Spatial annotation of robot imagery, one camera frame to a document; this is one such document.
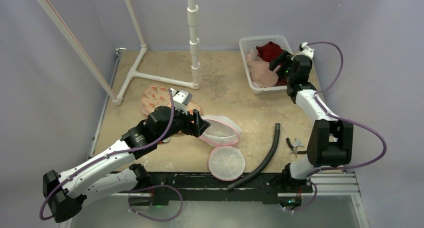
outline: gray wall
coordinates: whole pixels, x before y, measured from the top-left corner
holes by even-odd
[[[339,44],[344,71],[325,99],[337,114],[361,121],[387,140],[387,155],[356,170],[372,227],[423,227],[424,137],[422,0],[343,0],[321,37]],[[316,46],[323,87],[339,58]],[[355,128],[352,164],[381,152],[381,142]]]
[[[91,0],[115,46],[139,49],[124,0]],[[187,0],[132,0],[150,49],[188,49]],[[196,0],[202,49],[238,49],[243,37],[279,34],[297,47],[317,38],[341,0]]]
[[[110,80],[115,47],[92,4],[51,1]],[[42,175],[87,159],[106,93],[36,0],[0,11],[1,227],[58,227],[38,219]]]

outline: pink cloth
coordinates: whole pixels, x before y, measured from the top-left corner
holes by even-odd
[[[260,87],[273,87],[278,81],[278,76],[275,72],[269,70],[270,63],[263,61],[257,55],[258,51],[252,49],[246,56],[246,63],[250,67],[252,80]]]

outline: beige table surface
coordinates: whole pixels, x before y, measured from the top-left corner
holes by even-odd
[[[125,51],[116,73],[113,90],[117,94],[138,51]],[[299,138],[308,144],[312,123],[306,114],[285,92],[254,95],[249,87],[239,51],[207,51],[199,53],[200,89],[186,90],[193,94],[203,115],[228,116],[242,128],[241,140],[234,146],[239,148],[246,160],[246,172],[254,170],[264,159],[273,140],[274,124],[281,123],[278,149],[264,172],[281,172],[287,163],[295,161],[286,144],[286,137]],[[191,56],[189,51],[149,51],[142,59],[139,72],[191,81]],[[319,87],[315,68],[310,73],[310,82]],[[110,100],[101,124],[95,154],[107,149],[122,134],[146,116],[140,112],[140,98],[150,84],[161,84],[167,88],[184,89],[180,86],[158,83],[143,78],[134,78],[120,106]],[[202,140],[186,135],[174,135],[168,144],[138,159],[134,163],[144,164],[148,171],[206,172],[207,161],[213,147]]]

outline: black hose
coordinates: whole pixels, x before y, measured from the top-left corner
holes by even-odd
[[[240,187],[244,183],[249,182],[250,180],[252,180],[256,176],[258,176],[261,173],[261,171],[263,171],[265,169],[265,167],[267,167],[268,163],[270,163],[271,159],[273,158],[274,154],[276,153],[276,150],[277,150],[277,147],[278,147],[278,143],[279,143],[279,140],[280,140],[280,126],[281,126],[280,123],[275,124],[274,140],[272,141],[271,149],[269,150],[268,154],[266,155],[266,157],[262,161],[262,163],[258,167],[256,167],[256,169],[254,171],[247,174],[245,177],[240,178],[237,181],[229,184],[227,186],[228,190],[231,191],[232,189]]]
[[[290,150],[293,151],[294,146],[292,145],[292,143],[290,142],[290,138],[286,138],[285,141],[287,142],[288,147],[290,147]],[[298,154],[307,154],[308,151],[297,151]]]

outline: mesh laundry bag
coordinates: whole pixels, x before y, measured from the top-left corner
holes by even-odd
[[[234,181],[246,168],[246,161],[239,149],[231,146],[215,147],[207,164],[210,173],[222,181]]]
[[[205,115],[203,120],[210,122],[210,127],[203,132],[200,139],[212,146],[229,146],[240,140],[242,129],[226,116]]]

